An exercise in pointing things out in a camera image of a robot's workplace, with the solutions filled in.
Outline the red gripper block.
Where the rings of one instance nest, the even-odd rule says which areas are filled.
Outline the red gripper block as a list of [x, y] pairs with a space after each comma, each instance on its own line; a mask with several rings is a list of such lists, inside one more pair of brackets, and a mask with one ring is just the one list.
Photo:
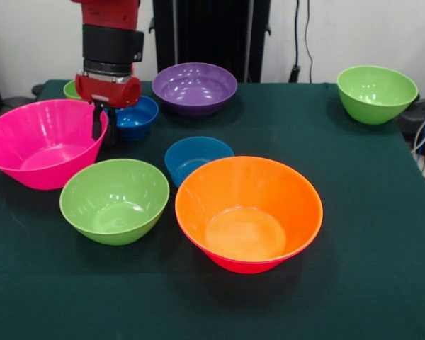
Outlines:
[[126, 108], [138, 102], [142, 93], [140, 80], [133, 76], [124, 78], [103, 76], [100, 78], [99, 75], [94, 74], [88, 76], [77, 74], [74, 83], [80, 97], [94, 104], [92, 121], [92, 138], [94, 140], [98, 140], [102, 133], [103, 103], [110, 106], [105, 109], [108, 116], [108, 127], [104, 144], [114, 145], [117, 139], [115, 108]]

